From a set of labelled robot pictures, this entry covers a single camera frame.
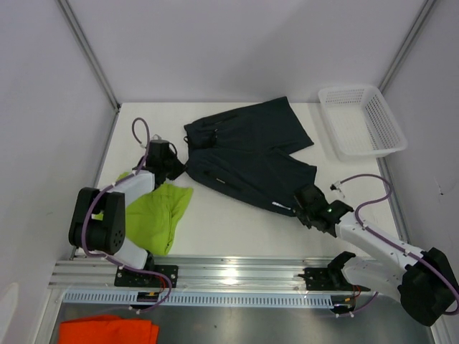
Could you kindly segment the left aluminium corner post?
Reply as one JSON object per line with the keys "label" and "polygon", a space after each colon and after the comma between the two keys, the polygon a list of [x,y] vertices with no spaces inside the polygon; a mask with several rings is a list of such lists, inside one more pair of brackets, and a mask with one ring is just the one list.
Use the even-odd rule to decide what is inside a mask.
{"label": "left aluminium corner post", "polygon": [[113,92],[113,88],[110,86],[108,78],[103,71],[101,64],[96,57],[93,48],[84,32],[84,29],[77,18],[70,1],[68,0],[56,0],[57,7],[61,11],[65,22],[67,23],[70,31],[77,42],[78,47],[80,48],[83,57],[88,63],[88,66],[96,80],[99,84],[101,90],[103,91],[107,101],[110,103],[110,106],[114,111],[118,112],[120,108],[120,103]]}

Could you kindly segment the dark navy shorts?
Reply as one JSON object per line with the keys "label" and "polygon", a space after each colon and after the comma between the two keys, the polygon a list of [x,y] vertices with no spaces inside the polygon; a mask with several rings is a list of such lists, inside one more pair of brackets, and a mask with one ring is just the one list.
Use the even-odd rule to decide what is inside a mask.
{"label": "dark navy shorts", "polygon": [[316,166],[292,157],[314,142],[287,97],[200,118],[184,129],[187,174],[225,196],[293,217],[294,193],[315,182]]}

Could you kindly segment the aluminium mounting rail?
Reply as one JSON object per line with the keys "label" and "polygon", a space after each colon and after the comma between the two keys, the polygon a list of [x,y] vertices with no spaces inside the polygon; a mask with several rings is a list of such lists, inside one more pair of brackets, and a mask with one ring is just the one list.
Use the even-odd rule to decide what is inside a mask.
{"label": "aluminium mounting rail", "polygon": [[[322,268],[326,258],[186,257],[156,258],[160,265],[176,265],[175,292],[282,293],[307,292],[298,275],[306,267]],[[145,285],[116,287],[117,267],[101,259],[79,256],[56,262],[47,287],[51,290],[160,291]]]}

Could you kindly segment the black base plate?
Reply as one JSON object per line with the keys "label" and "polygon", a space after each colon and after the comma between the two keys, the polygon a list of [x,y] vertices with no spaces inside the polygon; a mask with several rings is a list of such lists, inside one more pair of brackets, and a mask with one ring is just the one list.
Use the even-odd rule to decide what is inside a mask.
{"label": "black base plate", "polygon": [[[163,274],[171,280],[171,286],[176,287],[179,276],[179,267],[177,265],[156,265],[154,272]],[[117,268],[114,279],[116,287],[146,287],[146,288],[168,288],[168,282],[163,278],[152,274],[132,272],[127,269]]]}
{"label": "black base plate", "polygon": [[366,287],[349,283],[341,270],[328,267],[306,267],[297,276],[304,280],[310,291],[369,291]]}

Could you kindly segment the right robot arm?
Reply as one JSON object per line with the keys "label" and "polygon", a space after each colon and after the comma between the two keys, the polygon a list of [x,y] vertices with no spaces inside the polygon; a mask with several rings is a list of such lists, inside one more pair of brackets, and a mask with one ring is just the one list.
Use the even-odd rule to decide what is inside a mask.
{"label": "right robot arm", "polygon": [[300,276],[309,290],[371,290],[399,302],[424,326],[433,325],[443,315],[458,314],[451,309],[458,306],[458,282],[440,250],[423,250],[383,232],[343,201],[327,202],[317,186],[296,191],[295,200],[294,212],[303,225],[368,254],[364,259],[344,251],[324,269],[304,269]]}

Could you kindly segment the right aluminium corner post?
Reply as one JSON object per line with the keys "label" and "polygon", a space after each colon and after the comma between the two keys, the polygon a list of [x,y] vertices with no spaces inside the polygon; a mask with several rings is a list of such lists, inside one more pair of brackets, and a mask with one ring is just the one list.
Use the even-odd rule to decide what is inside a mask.
{"label": "right aluminium corner post", "polygon": [[430,17],[435,11],[437,5],[440,3],[438,0],[425,0],[418,11],[415,20],[411,24],[408,32],[405,34],[402,43],[397,50],[394,58],[392,59],[387,71],[385,72],[381,82],[379,83],[378,89],[384,94],[388,89],[397,73],[401,69],[404,61],[408,57],[416,41],[419,39],[422,30],[428,23]]}

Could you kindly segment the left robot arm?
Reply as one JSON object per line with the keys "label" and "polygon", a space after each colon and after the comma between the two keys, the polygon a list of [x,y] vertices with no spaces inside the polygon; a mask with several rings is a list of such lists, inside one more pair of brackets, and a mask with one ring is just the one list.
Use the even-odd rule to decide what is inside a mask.
{"label": "left robot arm", "polygon": [[185,169],[173,143],[160,138],[151,140],[146,155],[127,176],[103,189],[80,189],[70,222],[69,243],[91,257],[105,258],[130,269],[137,285],[149,286],[156,277],[154,257],[127,238],[126,208]]}

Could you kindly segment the aluminium corner post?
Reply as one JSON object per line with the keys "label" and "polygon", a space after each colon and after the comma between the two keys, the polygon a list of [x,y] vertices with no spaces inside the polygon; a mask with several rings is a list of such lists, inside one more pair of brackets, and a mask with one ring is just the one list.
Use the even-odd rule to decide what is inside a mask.
{"label": "aluminium corner post", "polygon": [[405,34],[402,43],[397,50],[394,58],[392,59],[387,71],[385,72],[381,82],[379,83],[378,89],[384,94],[388,89],[397,73],[401,69],[404,61],[408,57],[416,41],[419,39],[422,30],[428,23],[430,17],[435,11],[437,5],[440,3],[438,0],[425,0],[418,11],[415,20],[411,24],[408,32]]}
{"label": "aluminium corner post", "polygon": [[84,32],[84,29],[77,18],[70,1],[68,0],[56,0],[57,7],[61,11],[65,22],[67,23],[70,31],[77,42],[78,47],[80,48],[83,57],[88,63],[88,66],[96,80],[99,84],[101,90],[103,91],[107,101],[110,103],[110,106],[114,111],[118,112],[120,108],[120,103],[113,92],[113,88],[110,86],[108,78],[103,71],[101,64],[96,57],[93,48]]}

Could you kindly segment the lime green shorts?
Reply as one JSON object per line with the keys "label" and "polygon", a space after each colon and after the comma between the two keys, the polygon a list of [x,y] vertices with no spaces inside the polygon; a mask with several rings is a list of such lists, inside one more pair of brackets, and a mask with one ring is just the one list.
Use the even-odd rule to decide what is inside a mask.
{"label": "lime green shorts", "polygon": [[126,209],[127,238],[154,255],[166,256],[193,193],[190,187],[164,183],[142,195]]}

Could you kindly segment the white plastic basket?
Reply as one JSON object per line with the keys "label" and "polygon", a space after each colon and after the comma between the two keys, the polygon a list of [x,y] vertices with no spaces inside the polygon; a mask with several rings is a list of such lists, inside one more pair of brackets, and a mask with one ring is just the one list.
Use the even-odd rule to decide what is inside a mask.
{"label": "white plastic basket", "polygon": [[371,85],[323,88],[323,123],[342,161],[383,158],[407,148],[407,139],[384,96]]}

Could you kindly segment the orange cloth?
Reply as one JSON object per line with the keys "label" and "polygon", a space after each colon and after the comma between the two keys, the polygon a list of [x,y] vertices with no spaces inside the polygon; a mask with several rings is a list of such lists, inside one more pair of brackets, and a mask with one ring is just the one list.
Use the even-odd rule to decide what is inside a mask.
{"label": "orange cloth", "polygon": [[58,343],[157,343],[159,326],[150,320],[99,315],[62,322]]}

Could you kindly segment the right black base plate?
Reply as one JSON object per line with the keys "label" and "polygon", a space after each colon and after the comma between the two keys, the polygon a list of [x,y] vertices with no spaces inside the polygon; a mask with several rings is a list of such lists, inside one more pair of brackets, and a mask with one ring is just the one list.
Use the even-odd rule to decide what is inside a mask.
{"label": "right black base plate", "polygon": [[328,267],[306,267],[297,276],[304,280],[310,291],[369,291],[366,287],[349,283],[341,270]]}

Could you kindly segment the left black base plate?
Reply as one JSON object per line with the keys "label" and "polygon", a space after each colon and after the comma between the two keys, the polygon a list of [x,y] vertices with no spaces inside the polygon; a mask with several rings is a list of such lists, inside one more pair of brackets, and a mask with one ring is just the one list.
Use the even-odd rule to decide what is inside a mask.
{"label": "left black base plate", "polygon": [[[171,280],[171,286],[176,287],[179,276],[179,267],[177,265],[156,265],[154,272],[163,274]],[[132,272],[127,269],[117,268],[114,279],[116,287],[146,287],[146,288],[168,288],[168,282],[163,278],[152,274]]]}

